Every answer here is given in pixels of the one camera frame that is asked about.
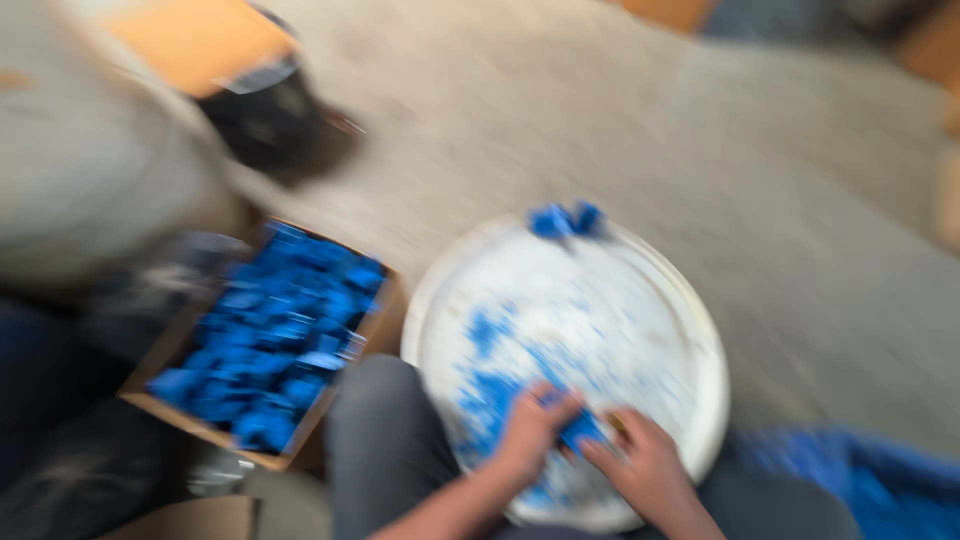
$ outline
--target hand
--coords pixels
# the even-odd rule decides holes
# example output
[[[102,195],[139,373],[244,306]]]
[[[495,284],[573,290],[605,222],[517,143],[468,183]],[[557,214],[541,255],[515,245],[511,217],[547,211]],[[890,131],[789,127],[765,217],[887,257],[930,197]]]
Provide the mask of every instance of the hand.
[[[557,444],[557,431],[583,407],[579,392],[565,394],[548,407],[540,405],[540,399],[551,392],[560,390],[549,382],[541,382],[514,398],[507,428],[493,457],[525,486],[532,484],[543,470],[546,453]]]
[[[606,475],[627,504],[661,530],[683,520],[691,509],[702,508],[673,438],[633,409],[614,410],[611,415],[616,415],[626,430],[614,440],[626,460],[594,441],[579,446],[584,458]]]

